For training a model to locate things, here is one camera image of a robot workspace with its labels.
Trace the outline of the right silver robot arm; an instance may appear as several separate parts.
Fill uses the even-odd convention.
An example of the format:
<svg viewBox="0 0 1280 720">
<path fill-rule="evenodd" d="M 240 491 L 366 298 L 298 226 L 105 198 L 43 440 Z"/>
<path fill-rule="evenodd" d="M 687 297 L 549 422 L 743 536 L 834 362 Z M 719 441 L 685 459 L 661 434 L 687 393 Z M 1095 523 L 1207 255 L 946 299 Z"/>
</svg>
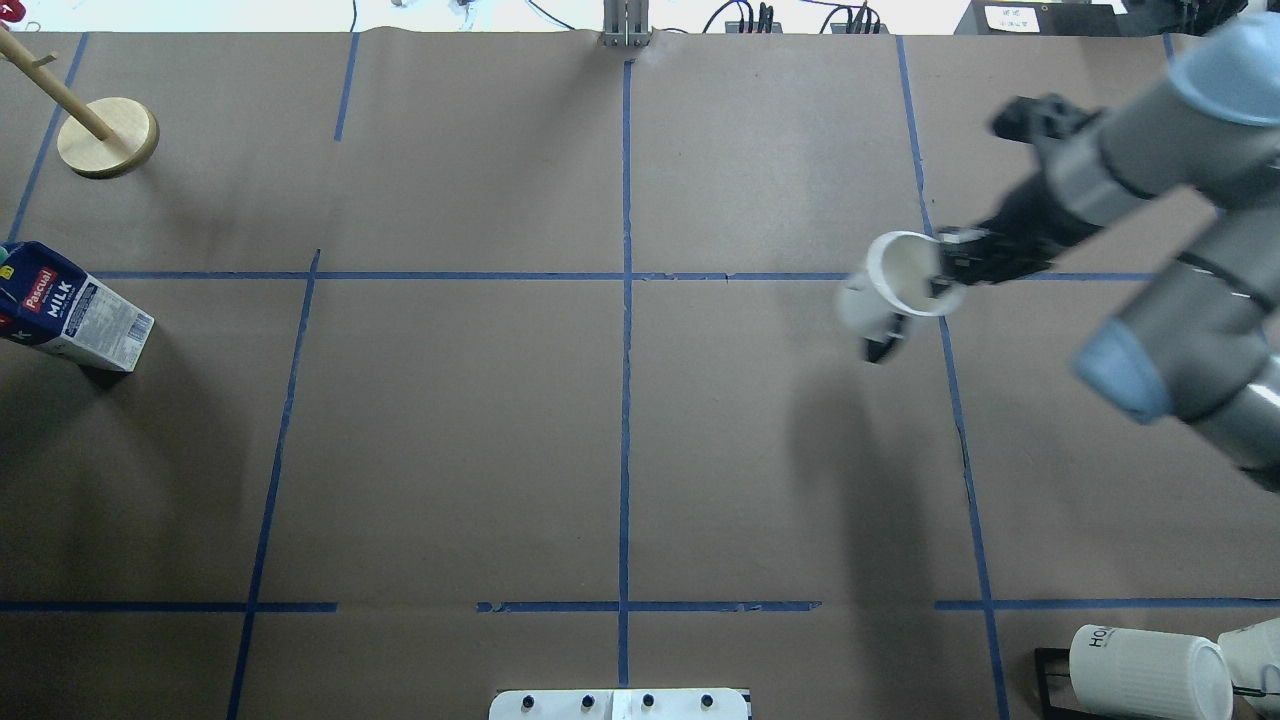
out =
<svg viewBox="0 0 1280 720">
<path fill-rule="evenodd" d="M 1172 416 L 1277 491 L 1279 26 L 1239 15 L 1178 54 L 1120 106 L 1014 97 L 991 122 L 1037 168 L 995 214 L 942 227 L 928 297 L 1048 270 L 1065 252 L 1178 188 L 1216 215 L 1082 346 L 1083 383 L 1133 421 Z"/>
</svg>

